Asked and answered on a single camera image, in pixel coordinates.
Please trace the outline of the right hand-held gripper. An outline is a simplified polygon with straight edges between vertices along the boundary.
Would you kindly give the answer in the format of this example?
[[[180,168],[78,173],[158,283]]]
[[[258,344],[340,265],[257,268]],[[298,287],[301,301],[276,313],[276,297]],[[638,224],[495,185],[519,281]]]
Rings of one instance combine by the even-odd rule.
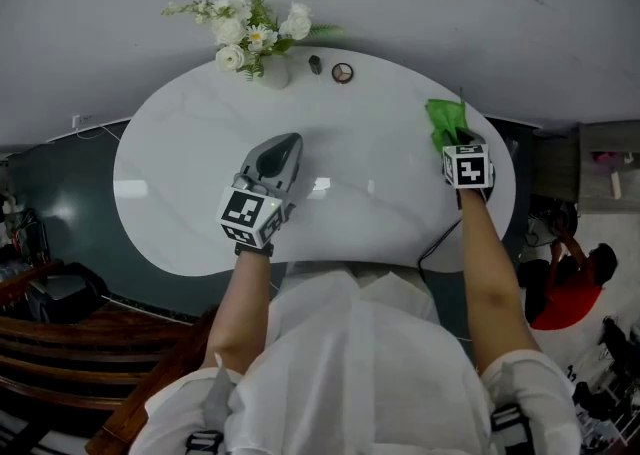
[[[494,167],[485,139],[468,128],[457,129],[460,145],[442,148],[443,174],[457,190],[470,189],[487,201],[494,185]]]

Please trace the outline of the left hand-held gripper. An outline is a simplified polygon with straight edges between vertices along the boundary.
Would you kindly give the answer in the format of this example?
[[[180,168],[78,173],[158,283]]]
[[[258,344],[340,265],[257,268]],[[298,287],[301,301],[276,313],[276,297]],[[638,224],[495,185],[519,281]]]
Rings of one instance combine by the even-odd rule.
[[[282,191],[289,191],[295,182],[302,152],[303,138],[299,133],[272,137],[249,151],[241,173],[234,176],[231,186],[224,188],[216,215],[230,240],[254,249],[265,249],[271,243],[295,208]]]

